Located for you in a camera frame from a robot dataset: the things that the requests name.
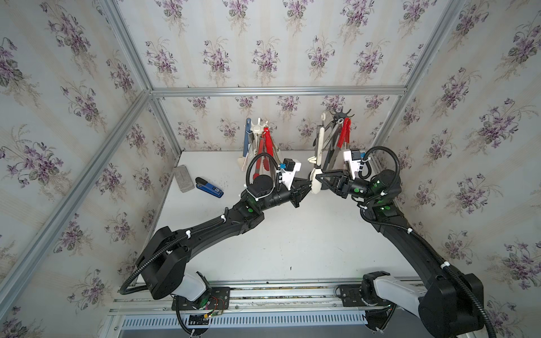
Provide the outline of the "steel cream-tipped tongs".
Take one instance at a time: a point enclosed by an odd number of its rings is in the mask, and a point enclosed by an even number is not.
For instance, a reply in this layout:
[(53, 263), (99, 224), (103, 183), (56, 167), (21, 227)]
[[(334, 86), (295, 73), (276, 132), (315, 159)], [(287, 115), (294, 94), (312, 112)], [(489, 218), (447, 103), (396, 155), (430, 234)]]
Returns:
[(315, 155), (308, 159), (309, 163), (314, 167), (310, 173), (311, 192), (318, 194), (321, 191), (322, 184), (317, 180), (316, 176), (322, 173), (321, 162), (323, 157), (323, 146), (325, 141), (325, 120), (326, 113), (321, 114), (321, 125), (318, 127), (315, 143)]

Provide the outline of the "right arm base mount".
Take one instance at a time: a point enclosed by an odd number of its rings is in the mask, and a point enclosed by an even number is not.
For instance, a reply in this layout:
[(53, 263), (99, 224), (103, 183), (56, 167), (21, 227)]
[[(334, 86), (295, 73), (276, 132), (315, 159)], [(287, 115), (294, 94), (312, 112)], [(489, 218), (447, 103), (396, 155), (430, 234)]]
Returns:
[(335, 288), (335, 296), (343, 307), (366, 307), (366, 327), (372, 332), (383, 333), (397, 308), (392, 302), (377, 296), (368, 282), (341, 284)]

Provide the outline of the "grey stone block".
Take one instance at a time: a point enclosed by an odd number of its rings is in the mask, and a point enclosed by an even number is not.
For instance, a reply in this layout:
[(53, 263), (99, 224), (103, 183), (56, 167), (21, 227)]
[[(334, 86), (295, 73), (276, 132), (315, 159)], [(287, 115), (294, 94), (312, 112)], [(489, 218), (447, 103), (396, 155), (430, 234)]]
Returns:
[(173, 175), (182, 193), (186, 193), (194, 189), (194, 181), (185, 165), (175, 167), (173, 169)]

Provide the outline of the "white utensil rack stand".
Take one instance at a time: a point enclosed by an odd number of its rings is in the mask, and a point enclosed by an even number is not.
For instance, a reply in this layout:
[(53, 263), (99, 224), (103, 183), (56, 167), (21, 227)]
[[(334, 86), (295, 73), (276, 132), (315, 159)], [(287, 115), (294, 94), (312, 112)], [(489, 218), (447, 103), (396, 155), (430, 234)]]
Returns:
[(262, 136), (263, 128), (268, 127), (267, 122), (262, 121), (260, 118), (257, 119), (255, 123), (252, 122), (252, 133), (251, 133), (251, 142), (249, 148), (249, 154), (247, 157), (246, 168), (250, 161), (256, 156), (258, 141), (260, 136)]

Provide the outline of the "red handled tongs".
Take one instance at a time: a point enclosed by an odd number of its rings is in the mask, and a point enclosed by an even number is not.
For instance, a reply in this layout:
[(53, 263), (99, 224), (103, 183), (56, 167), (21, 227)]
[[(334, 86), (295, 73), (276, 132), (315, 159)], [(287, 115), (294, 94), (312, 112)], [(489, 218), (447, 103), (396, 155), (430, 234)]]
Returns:
[(338, 154), (342, 147), (349, 143), (349, 136), (351, 133), (351, 118), (344, 118), (341, 131), (337, 132), (331, 143), (328, 145), (328, 153), (323, 164), (324, 170), (334, 169)]
[(278, 151), (276, 149), (276, 146), (274, 145), (274, 142), (273, 142), (269, 127), (264, 127), (263, 128), (262, 137), (263, 137), (263, 143), (264, 143), (265, 152), (270, 154), (271, 156), (273, 156), (273, 158), (275, 159), (275, 161), (277, 163), (280, 163), (280, 159), (279, 159), (279, 156), (278, 156)]

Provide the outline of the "black steel tongs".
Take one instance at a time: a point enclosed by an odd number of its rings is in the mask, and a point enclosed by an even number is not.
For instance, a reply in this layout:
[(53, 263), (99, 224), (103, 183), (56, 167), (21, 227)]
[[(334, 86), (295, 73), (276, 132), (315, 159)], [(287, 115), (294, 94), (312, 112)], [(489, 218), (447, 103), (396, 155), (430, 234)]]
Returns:
[(330, 130), (331, 133), (325, 138), (323, 147), (326, 148), (331, 143), (332, 139), (335, 137), (336, 133), (341, 131), (342, 125), (344, 123), (344, 118), (334, 118), (328, 125), (325, 127), (325, 131)]

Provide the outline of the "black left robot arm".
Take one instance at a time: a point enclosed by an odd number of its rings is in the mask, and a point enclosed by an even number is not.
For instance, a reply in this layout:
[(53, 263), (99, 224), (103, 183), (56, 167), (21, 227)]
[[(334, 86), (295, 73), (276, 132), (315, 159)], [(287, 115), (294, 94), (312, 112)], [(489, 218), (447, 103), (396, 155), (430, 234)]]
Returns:
[(311, 191), (311, 180), (298, 178), (301, 162), (286, 158), (277, 163), (269, 153), (271, 172), (255, 178), (246, 176), (245, 190), (238, 203), (216, 218), (200, 225), (172, 231), (158, 229), (136, 260), (134, 271), (120, 287), (120, 294), (148, 291), (155, 300), (167, 296), (182, 297), (203, 306), (211, 296), (211, 286), (200, 272), (190, 275), (186, 265), (204, 250), (225, 239), (255, 229), (265, 218), (265, 211), (286, 203), (299, 207)]

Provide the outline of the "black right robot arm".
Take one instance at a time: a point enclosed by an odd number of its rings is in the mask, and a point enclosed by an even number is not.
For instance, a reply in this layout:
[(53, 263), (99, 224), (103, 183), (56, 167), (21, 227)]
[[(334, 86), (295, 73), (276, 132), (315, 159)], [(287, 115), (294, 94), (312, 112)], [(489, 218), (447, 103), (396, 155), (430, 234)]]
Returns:
[[(370, 155), (385, 152), (394, 169), (385, 169), (373, 177), (362, 175)], [(433, 337), (456, 337), (485, 329), (496, 337), (496, 329), (484, 307), (483, 283), (473, 273), (464, 274), (446, 260), (411, 227), (403, 212), (394, 205), (402, 192), (400, 159), (385, 146), (374, 146), (365, 152), (354, 150), (345, 156), (346, 170), (313, 170), (311, 180), (342, 198), (351, 197), (359, 207), (362, 219), (389, 240), (414, 268), (425, 287), (425, 294), (400, 299), (398, 287), (386, 287), (389, 276), (372, 281), (376, 296), (391, 301), (420, 319)]]

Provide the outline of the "dark grey utensil rack stand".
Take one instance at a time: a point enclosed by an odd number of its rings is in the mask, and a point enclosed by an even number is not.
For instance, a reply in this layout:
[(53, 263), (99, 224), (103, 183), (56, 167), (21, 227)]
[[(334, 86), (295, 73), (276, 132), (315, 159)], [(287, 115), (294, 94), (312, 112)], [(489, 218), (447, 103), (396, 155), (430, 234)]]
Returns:
[(328, 150), (325, 161), (323, 163), (324, 170), (332, 170), (335, 166), (339, 153), (343, 149), (347, 149), (350, 143), (350, 135), (352, 130), (352, 118), (354, 114), (349, 109), (344, 112), (343, 109), (335, 111), (332, 114), (332, 121), (328, 127), (331, 128), (324, 147)]

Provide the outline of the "red handled tongs front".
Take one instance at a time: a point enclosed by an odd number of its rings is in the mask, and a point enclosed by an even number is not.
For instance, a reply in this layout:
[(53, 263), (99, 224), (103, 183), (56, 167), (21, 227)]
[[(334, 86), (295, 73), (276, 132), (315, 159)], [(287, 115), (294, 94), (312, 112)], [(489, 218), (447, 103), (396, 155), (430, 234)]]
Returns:
[(349, 136), (351, 133), (351, 118), (344, 118), (341, 131), (337, 132), (331, 143), (328, 145), (328, 153), (323, 164), (324, 170), (334, 169), (338, 154), (342, 147), (349, 143)]

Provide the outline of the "red steel tongs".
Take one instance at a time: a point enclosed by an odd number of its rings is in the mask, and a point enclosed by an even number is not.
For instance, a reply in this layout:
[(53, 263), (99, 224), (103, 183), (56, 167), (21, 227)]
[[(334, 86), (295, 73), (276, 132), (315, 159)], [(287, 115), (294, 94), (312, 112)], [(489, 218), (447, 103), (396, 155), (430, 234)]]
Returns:
[[(266, 153), (266, 136), (265, 135), (262, 135), (259, 138), (256, 155), (263, 154), (263, 153)], [(258, 159), (256, 159), (255, 168), (256, 168), (255, 170), (257, 173), (263, 172), (264, 170), (269, 171), (270, 161), (265, 156), (261, 156)]]

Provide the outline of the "blue handled cream tongs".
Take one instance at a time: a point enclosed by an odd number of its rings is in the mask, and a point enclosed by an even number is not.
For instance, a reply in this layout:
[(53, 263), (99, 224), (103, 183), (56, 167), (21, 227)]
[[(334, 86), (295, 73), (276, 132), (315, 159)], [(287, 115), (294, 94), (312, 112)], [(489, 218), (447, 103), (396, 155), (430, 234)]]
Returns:
[(242, 148), (242, 156), (238, 159), (238, 165), (242, 172), (246, 169), (246, 162), (247, 157), (249, 154), (249, 148), (250, 148), (250, 142), (251, 142), (251, 133), (252, 133), (252, 120), (251, 118), (247, 118), (245, 121), (245, 132), (244, 132), (244, 139), (243, 139), (243, 148)]

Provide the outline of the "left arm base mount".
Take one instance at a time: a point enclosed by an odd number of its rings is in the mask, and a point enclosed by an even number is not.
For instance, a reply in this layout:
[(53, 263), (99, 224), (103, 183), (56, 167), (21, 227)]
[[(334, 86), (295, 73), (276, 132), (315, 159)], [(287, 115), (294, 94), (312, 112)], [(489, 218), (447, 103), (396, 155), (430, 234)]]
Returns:
[[(185, 297), (173, 296), (172, 309), (178, 324), (189, 337), (201, 337), (209, 329), (211, 319), (220, 316), (229, 308), (230, 287), (216, 287), (205, 291), (200, 298), (189, 301)], [(199, 315), (183, 317), (182, 311), (204, 311)]]

